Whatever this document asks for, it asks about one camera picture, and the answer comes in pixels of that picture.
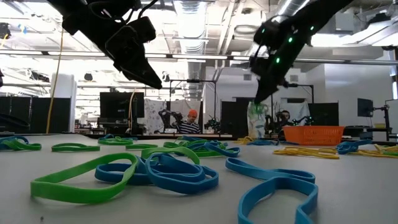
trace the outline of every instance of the ceiling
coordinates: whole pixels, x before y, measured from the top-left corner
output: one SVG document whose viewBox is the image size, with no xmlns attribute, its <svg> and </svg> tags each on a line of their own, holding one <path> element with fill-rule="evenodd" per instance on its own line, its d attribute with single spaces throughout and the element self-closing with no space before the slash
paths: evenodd
<svg viewBox="0 0 398 224">
<path fill-rule="evenodd" d="M 252 45 L 252 35 L 233 35 L 228 44 L 228 34 L 234 32 L 232 28 L 236 25 L 248 24 L 258 26 L 265 20 L 267 15 L 275 12 L 280 1 L 270 0 L 246 0 L 242 2 L 242 8 L 249 14 L 238 12 L 238 4 L 235 6 L 235 12 L 232 13 L 230 28 L 225 33 L 224 41 L 220 41 L 222 30 L 228 28 L 227 8 L 230 6 L 230 0 L 218 0 L 208 3 L 206 10 L 206 34 L 205 34 L 205 54 L 222 53 L 218 49 L 225 48 L 225 54 L 233 52 L 244 52 Z M 361 0 L 354 1 L 352 6 L 360 7 L 363 11 L 377 9 L 391 4 L 389 1 L 380 0 Z M 137 12 L 134 12 L 132 18 L 136 18 Z M 150 17 L 156 31 L 157 38 L 148 44 L 145 44 L 147 53 L 179 54 L 181 45 L 178 40 L 178 19 L 176 13 L 167 10 L 147 10 L 145 16 Z M 5 1 L 0 0 L 0 22 L 7 22 L 11 30 L 11 38 L 2 42 L 1 50 L 39 50 L 39 51 L 59 51 L 61 43 L 61 22 L 60 13 L 49 3 L 41 0 L 26 1 Z M 63 36 L 63 50 L 76 52 L 97 52 L 99 49 L 82 33 L 77 32 L 71 36 L 65 33 Z M 343 58 L 343 59 L 375 59 L 382 56 L 380 47 L 305 47 L 299 57 L 306 58 Z M 71 73 L 76 76 L 79 85 L 88 85 L 84 80 L 85 73 L 93 74 L 93 81 L 90 85 L 114 85 L 126 86 L 128 88 L 142 88 L 139 83 L 128 82 L 124 75 L 120 74 L 110 60 L 89 60 L 82 58 L 65 58 L 61 60 L 60 72 Z M 164 74 L 169 74 L 171 79 L 182 79 L 187 77 L 187 62 L 182 61 L 150 61 L 150 64 L 157 72 L 160 78 Z M 303 72 L 311 69 L 314 64 L 295 64 L 295 68 Z M 40 83 L 37 80 L 29 79 L 27 70 L 33 70 L 51 78 L 51 74 L 56 71 L 57 61 L 54 58 L 35 58 L 30 56 L 10 57 L 0 55 L 0 67 L 3 73 L 8 76 L 5 80 L 13 83 Z M 43 94 L 42 88 L 32 88 Z"/>
</svg>

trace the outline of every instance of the black monitor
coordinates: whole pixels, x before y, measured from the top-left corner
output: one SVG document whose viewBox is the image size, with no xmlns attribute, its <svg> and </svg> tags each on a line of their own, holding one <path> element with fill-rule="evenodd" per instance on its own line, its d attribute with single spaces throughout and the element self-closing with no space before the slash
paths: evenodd
<svg viewBox="0 0 398 224">
<path fill-rule="evenodd" d="M 100 117 L 127 119 L 131 95 L 132 93 L 99 93 Z M 131 110 L 137 118 L 144 117 L 144 93 L 134 94 Z"/>
<path fill-rule="evenodd" d="M 373 101 L 358 98 L 358 116 L 360 117 L 373 117 Z"/>
</svg>

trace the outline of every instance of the striped shirt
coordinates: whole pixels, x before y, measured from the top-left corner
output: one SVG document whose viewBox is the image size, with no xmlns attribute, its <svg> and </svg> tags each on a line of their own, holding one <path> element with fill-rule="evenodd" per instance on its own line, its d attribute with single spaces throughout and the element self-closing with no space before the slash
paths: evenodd
<svg viewBox="0 0 398 224">
<path fill-rule="evenodd" d="M 180 125 L 177 125 L 177 130 L 181 134 L 198 134 L 200 133 L 199 124 L 195 122 L 190 124 L 187 121 L 181 121 Z"/>
</svg>

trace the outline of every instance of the orange basket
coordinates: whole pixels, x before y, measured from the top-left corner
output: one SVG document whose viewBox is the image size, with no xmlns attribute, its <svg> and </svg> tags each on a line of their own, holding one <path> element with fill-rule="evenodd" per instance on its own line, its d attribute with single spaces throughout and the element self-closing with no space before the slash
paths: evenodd
<svg viewBox="0 0 398 224">
<path fill-rule="evenodd" d="M 303 146 L 335 146 L 341 142 L 344 126 L 286 126 L 286 141 Z"/>
</svg>

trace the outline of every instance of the white table surface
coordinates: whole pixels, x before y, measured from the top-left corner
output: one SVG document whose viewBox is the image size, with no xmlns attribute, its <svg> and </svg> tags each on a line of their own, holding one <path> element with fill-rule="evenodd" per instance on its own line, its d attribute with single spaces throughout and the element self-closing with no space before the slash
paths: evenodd
<svg viewBox="0 0 398 224">
<path fill-rule="evenodd" d="M 224 166 L 225 158 L 217 157 L 202 158 L 201 164 L 219 172 L 219 186 L 199 195 L 181 195 L 154 186 L 127 186 L 114 199 L 96 205 L 32 198 L 31 180 L 125 150 L 124 146 L 102 146 L 99 152 L 51 152 L 54 144 L 96 145 L 96 140 L 69 134 L 28 139 L 41 143 L 43 149 L 0 152 L 1 224 L 237 223 L 239 199 L 251 187 L 261 183 L 228 170 Z M 138 143 L 161 145 L 165 141 L 170 140 Z M 239 159 L 265 169 L 300 169 L 315 174 L 319 186 L 318 207 L 311 215 L 315 223 L 398 223 L 398 160 L 362 156 L 340 156 L 340 160 L 329 160 L 272 154 L 273 150 L 282 147 L 243 146 Z M 108 186 L 94 178 L 94 171 L 65 181 L 65 184 L 89 188 Z M 280 190 L 260 202 L 249 217 L 254 223 L 294 223 L 295 208 L 305 198 L 298 192 Z"/>
</svg>

